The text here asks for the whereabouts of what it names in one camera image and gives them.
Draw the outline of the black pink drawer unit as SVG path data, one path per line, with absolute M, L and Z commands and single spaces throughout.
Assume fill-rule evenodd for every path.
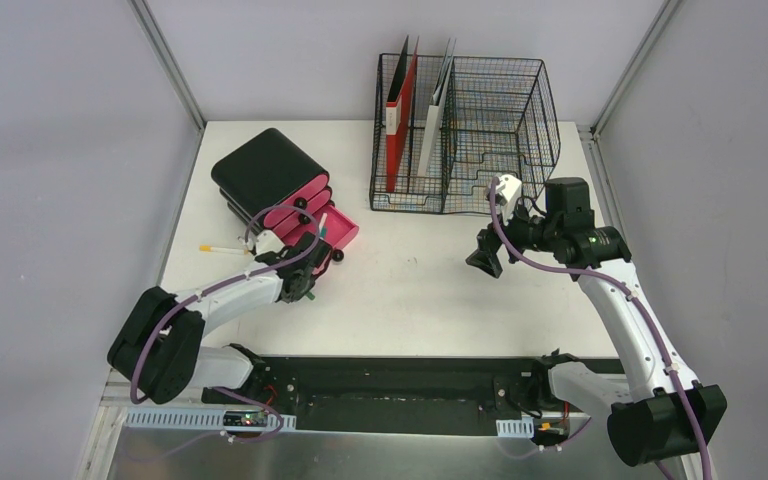
M 211 170 L 231 211 L 255 234 L 271 230 L 292 245 L 318 233 L 340 262 L 359 226 L 337 209 L 329 172 L 276 128 L 269 128 L 219 160 Z M 318 222 L 327 221 L 322 230 Z

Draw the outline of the white pen orange cap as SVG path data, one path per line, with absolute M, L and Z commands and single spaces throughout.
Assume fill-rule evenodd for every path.
M 217 247 L 211 245 L 200 245 L 199 251 L 208 253 L 220 253 L 230 255 L 249 255 L 251 252 L 246 248 Z

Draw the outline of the grey notebook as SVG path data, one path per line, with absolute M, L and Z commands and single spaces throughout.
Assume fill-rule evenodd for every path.
M 448 91 L 450 71 L 457 40 L 449 38 L 443 55 L 435 88 L 430 97 L 430 103 L 426 115 L 422 149 L 418 163 L 417 174 L 426 177 L 429 165 L 434 155 L 439 129 L 441 126 L 445 108 L 445 97 Z

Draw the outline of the red notebook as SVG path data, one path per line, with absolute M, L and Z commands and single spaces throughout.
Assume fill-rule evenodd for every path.
M 417 48 L 410 52 L 409 44 L 410 36 L 406 36 L 387 95 L 385 110 L 387 193 L 394 193 L 396 190 L 412 110 Z

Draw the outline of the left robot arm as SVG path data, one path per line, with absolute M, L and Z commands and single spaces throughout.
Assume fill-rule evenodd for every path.
M 162 405 L 188 388 L 225 389 L 241 404 L 265 390 L 261 359 L 242 345 L 208 347 L 204 338 L 246 312 L 306 297 L 332 259 L 314 233 L 295 244 L 257 248 L 242 272 L 178 293 L 145 290 L 113 341 L 107 362 L 130 382 L 134 404 Z

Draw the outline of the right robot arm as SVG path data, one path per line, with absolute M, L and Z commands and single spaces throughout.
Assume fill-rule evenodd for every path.
M 696 477 L 712 478 L 709 443 L 727 409 L 722 389 L 701 382 L 670 341 L 621 233 L 597 225 L 588 183 L 560 177 L 547 181 L 544 191 L 544 210 L 531 214 L 520 179 L 493 178 L 486 191 L 490 223 L 466 262 L 499 277 L 500 251 L 511 263 L 528 263 L 531 252 L 552 254 L 551 272 L 568 276 L 598 313 L 627 385 L 620 388 L 578 357 L 557 351 L 537 360 L 513 405 L 528 413 L 571 405 L 606 428 L 626 465 L 663 466 L 697 455 Z

